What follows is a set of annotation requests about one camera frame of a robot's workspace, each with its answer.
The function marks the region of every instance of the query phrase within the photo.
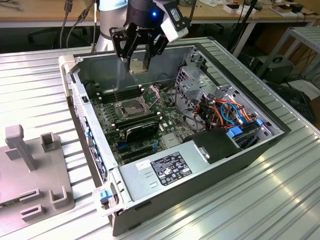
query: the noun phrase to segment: aluminum extrusion table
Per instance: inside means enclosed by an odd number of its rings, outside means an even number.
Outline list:
[[[320,132],[216,41],[196,38],[292,132],[248,168],[185,200],[115,239],[319,239]],[[184,39],[182,44],[195,40]],[[0,55],[0,121],[20,123],[25,138],[59,134],[75,207],[3,239],[113,239],[107,218],[94,207],[94,187],[68,110],[58,56],[71,48]],[[209,68],[223,84],[222,75]],[[0,132],[4,145],[3,131]]]
[[[294,37],[295,41],[293,44],[288,48],[284,56],[289,58],[292,53],[294,52],[295,48],[300,44],[303,43],[308,46],[310,49],[314,50],[318,54],[320,54],[320,27],[289,27],[279,42],[275,45],[274,49],[272,50],[269,57],[266,59],[258,73],[256,74],[258,77],[261,77],[269,64],[275,58],[275,56],[280,51],[281,47],[286,43],[289,37]],[[313,69],[310,71],[312,73],[316,69],[320,68],[320,62],[316,64]]]

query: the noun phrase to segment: blue latch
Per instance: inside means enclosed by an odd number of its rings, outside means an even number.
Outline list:
[[[238,126],[234,126],[234,127],[231,127],[228,129],[228,134],[232,138],[239,135],[239,134],[242,134],[242,133],[243,133],[243,131]]]
[[[259,118],[256,119],[256,123],[259,125],[259,127],[261,127],[261,125],[264,124]]]
[[[100,192],[100,201],[105,201],[113,196],[111,189],[106,189]]]

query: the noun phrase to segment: gray mounting post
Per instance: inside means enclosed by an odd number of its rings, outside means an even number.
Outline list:
[[[59,209],[68,204],[68,193],[66,191],[65,186],[62,186],[62,197],[57,199],[57,196],[54,195],[52,190],[49,190],[50,202],[55,209]]]
[[[59,148],[59,144],[55,139],[53,132],[45,133],[40,135],[40,141],[45,153],[56,150]]]
[[[19,153],[31,172],[33,170],[36,170],[36,166],[34,158],[32,157],[30,150],[23,138],[24,129],[20,124],[6,127],[5,142],[11,150],[6,151],[5,153],[10,158],[10,160],[15,159],[15,157]]]

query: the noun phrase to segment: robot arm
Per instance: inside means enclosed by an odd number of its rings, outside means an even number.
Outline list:
[[[124,26],[111,27],[109,34],[116,54],[127,62],[127,70],[134,50],[145,45],[143,64],[148,69],[151,58],[162,54],[168,42],[188,34],[189,26],[190,19],[182,16],[175,1],[128,0]]]

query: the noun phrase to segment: cable on desk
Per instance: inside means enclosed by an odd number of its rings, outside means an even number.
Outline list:
[[[235,28],[233,29],[233,32],[232,32],[232,34],[231,34],[231,37],[229,38],[228,46],[229,46],[229,44],[230,44],[231,39],[234,37],[234,34],[235,34],[235,32],[236,32],[236,29],[239,27],[239,22],[240,22],[242,13],[243,13],[243,11],[244,11],[244,8],[245,8],[245,3],[243,3],[243,5],[242,5],[242,9],[241,9],[240,16],[239,16],[239,18],[238,18],[238,22],[236,23]]]
[[[94,27],[93,27],[93,42],[91,52],[95,51],[96,46],[96,30],[97,30],[97,0],[94,0]]]
[[[85,10],[82,11],[82,13],[78,16],[77,21],[76,21],[76,22],[73,24],[73,26],[71,27],[71,29],[70,29],[70,31],[69,31],[69,33],[68,33],[68,36],[66,37],[66,48],[69,47],[69,46],[68,46],[68,43],[69,43],[69,38],[70,38],[70,36],[71,36],[72,31],[75,29],[75,27],[76,27],[78,24],[82,23],[82,22],[86,19],[86,17],[88,16],[88,13],[89,13],[89,11],[90,11],[90,9],[91,9],[91,7],[92,7],[93,4],[94,4],[94,0],[92,0],[91,3],[90,3],[90,5],[89,5]]]
[[[249,7],[248,11],[246,12],[246,14],[245,14],[245,16],[244,16],[244,18],[243,18],[240,26],[239,26],[239,27],[238,27],[238,26],[236,27],[235,34],[233,34],[233,35],[231,36],[230,42],[228,43],[228,46],[227,46],[227,50],[228,50],[229,52],[231,51],[231,48],[233,47],[233,44],[234,44],[234,42],[235,42],[235,39],[237,39],[238,36],[241,36],[242,31],[244,31],[244,30],[246,29],[246,22],[247,22],[247,20],[248,20],[248,18],[249,18],[249,16],[250,16],[252,10],[254,9],[257,1],[258,1],[258,0],[252,0],[252,1],[251,1],[250,7]]]
[[[194,16],[196,3],[197,3],[197,0],[193,0],[192,7],[191,7],[191,12],[190,12],[190,16],[189,16],[190,23],[191,23],[192,17]]]
[[[64,34],[65,25],[66,25],[66,22],[67,22],[68,15],[72,10],[72,5],[73,5],[73,0],[65,0],[65,3],[64,3],[65,15],[64,15],[64,19],[63,19],[63,23],[62,23],[62,27],[61,27],[60,42],[59,42],[61,49],[62,49],[62,36]]]

